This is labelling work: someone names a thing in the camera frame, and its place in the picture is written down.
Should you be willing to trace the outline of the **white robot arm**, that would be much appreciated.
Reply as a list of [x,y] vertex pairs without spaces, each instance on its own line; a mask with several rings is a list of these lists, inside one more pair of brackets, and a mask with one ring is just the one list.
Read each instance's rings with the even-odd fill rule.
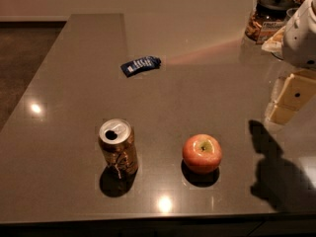
[[284,125],[316,95],[316,0],[305,0],[286,23],[281,51],[294,70],[276,80],[266,118]]

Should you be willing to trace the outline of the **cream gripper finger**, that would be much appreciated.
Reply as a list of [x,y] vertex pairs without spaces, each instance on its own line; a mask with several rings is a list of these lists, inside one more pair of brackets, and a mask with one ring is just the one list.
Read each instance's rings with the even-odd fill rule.
[[275,104],[269,104],[267,107],[267,119],[277,124],[288,123],[296,114],[296,111],[280,107]]

